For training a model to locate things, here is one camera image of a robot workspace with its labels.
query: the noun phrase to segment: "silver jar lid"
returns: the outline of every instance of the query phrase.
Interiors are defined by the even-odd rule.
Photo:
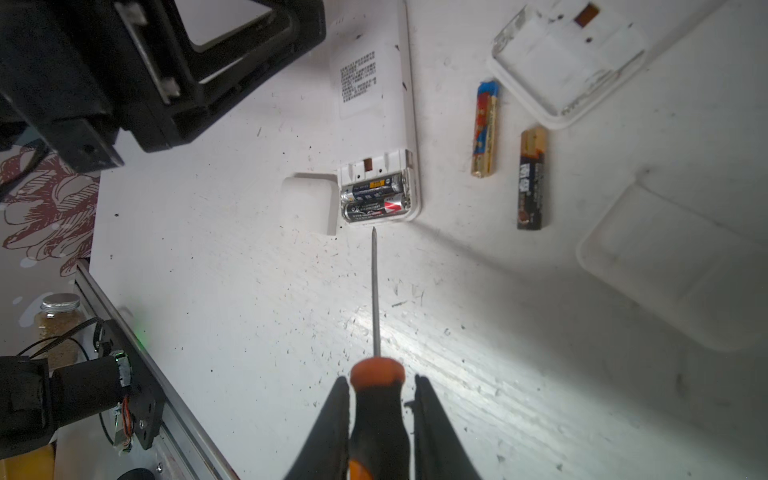
[[[40,309],[48,313],[63,313],[80,306],[80,296],[76,293],[54,293],[43,299]]]

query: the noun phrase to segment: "battery compartment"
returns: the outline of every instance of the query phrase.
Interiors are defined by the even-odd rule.
[[[343,215],[347,205],[368,203],[374,200],[345,200],[344,194],[349,189],[360,184],[369,184],[374,180],[384,179],[401,174],[403,179],[403,207],[396,214],[382,214],[366,220],[350,221]],[[339,169],[339,206],[342,218],[354,226],[376,225],[396,221],[412,220],[421,210],[419,195],[418,173],[416,171],[414,154],[405,148],[398,149],[378,157],[365,158],[353,164],[347,164]],[[386,194],[383,200],[397,195]]]

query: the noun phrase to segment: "black and gold battery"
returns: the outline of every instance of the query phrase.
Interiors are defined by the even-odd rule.
[[[518,230],[541,230],[541,201],[547,131],[543,127],[526,130],[520,137],[518,182]]]
[[[408,197],[403,194],[396,194],[389,197],[346,204],[342,208],[342,215],[350,222],[360,222],[372,218],[404,214],[409,208],[410,202]]]
[[[387,195],[401,194],[405,190],[405,179],[402,174],[377,178],[347,187],[341,193],[344,203],[374,200]]]

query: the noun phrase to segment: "orange and black handle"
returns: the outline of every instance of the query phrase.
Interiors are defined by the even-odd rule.
[[[406,370],[396,360],[375,356],[357,363],[349,381],[357,401],[350,480],[407,479],[411,452],[400,406]]]

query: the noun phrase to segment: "white table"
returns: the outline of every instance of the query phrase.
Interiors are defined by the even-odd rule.
[[[699,347],[574,248],[636,173],[768,242],[768,8],[726,4],[553,132],[535,233],[515,229],[533,120],[510,94],[496,173],[468,172],[485,56],[521,5],[408,3],[424,208],[379,229],[382,353],[406,365],[404,398],[428,376],[486,479],[766,475],[766,362]],[[91,272],[241,478],[281,478],[333,380],[372,351],[370,230],[277,226],[284,177],[338,166],[327,54],[190,145],[145,154],[121,134],[126,165],[101,178]]]

